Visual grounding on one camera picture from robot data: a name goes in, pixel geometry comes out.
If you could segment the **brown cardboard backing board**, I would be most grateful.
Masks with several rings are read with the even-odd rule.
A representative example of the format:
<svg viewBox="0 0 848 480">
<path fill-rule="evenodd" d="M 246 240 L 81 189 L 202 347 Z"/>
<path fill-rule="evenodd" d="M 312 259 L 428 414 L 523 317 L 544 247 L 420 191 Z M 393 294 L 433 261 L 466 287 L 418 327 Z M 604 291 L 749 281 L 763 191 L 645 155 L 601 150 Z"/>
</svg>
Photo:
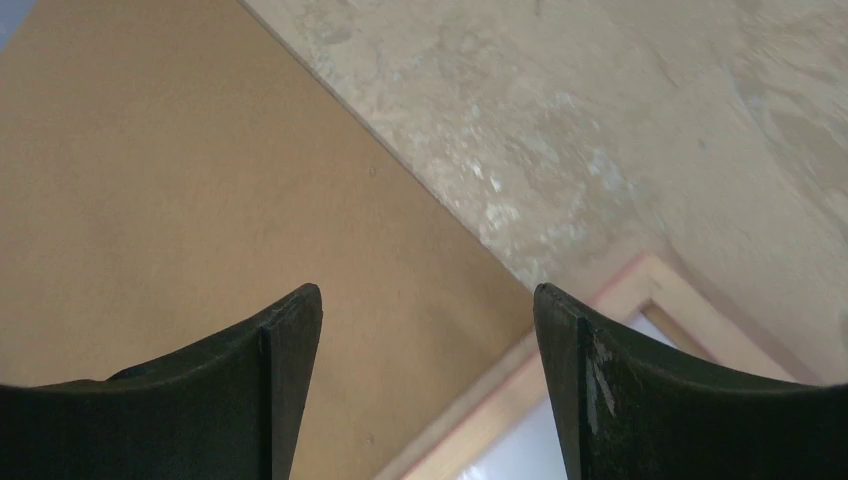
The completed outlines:
<svg viewBox="0 0 848 480">
<path fill-rule="evenodd" d="M 1 379 L 103 379 L 304 283 L 295 479 L 369 479 L 532 323 L 517 282 L 235 1 L 39 1 L 1 51 Z"/>
</svg>

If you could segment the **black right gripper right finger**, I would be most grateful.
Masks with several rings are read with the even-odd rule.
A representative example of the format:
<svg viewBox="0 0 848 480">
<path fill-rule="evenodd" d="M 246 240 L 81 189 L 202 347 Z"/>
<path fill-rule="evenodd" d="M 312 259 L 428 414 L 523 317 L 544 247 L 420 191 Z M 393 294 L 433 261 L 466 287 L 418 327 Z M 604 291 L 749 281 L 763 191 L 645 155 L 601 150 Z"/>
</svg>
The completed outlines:
<svg viewBox="0 0 848 480">
<path fill-rule="evenodd" d="M 545 283 L 541 362 L 571 479 L 843 479 L 847 388 L 672 348 Z"/>
</svg>

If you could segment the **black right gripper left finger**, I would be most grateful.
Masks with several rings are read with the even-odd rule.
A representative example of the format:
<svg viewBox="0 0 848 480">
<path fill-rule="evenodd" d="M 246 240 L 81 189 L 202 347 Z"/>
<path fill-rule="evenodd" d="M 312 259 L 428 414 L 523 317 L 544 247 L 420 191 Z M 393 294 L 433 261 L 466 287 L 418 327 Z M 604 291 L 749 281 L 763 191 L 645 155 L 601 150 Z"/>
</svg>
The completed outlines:
<svg viewBox="0 0 848 480">
<path fill-rule="evenodd" d="M 5 479 L 286 479 L 322 326 L 307 283 L 102 380 L 1 389 Z"/>
</svg>

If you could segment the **beach landscape photo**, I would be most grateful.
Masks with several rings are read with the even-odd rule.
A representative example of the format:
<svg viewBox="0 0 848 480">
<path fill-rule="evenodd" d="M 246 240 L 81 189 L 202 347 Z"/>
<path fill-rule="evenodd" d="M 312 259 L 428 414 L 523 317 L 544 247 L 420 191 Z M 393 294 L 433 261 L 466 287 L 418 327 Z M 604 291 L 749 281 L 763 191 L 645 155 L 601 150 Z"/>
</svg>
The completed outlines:
<svg viewBox="0 0 848 480">
<path fill-rule="evenodd" d="M 457 427 L 469 452 L 456 479 L 567 477 L 536 336 L 531 352 Z"/>
</svg>

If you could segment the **pink picture frame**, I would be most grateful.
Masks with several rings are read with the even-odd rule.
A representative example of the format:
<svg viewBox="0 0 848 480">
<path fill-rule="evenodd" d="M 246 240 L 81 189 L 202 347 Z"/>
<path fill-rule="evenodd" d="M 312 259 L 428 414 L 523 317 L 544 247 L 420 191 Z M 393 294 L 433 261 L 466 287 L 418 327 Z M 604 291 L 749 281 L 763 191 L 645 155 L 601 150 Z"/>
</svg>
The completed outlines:
<svg viewBox="0 0 848 480">
<path fill-rule="evenodd" d="M 801 383 L 817 378 L 790 354 L 741 329 L 653 253 L 632 260 L 589 304 L 603 315 L 690 355 L 761 376 Z M 529 332 L 378 473 L 380 479 L 456 479 L 469 454 L 455 434 L 473 409 L 531 352 Z"/>
</svg>

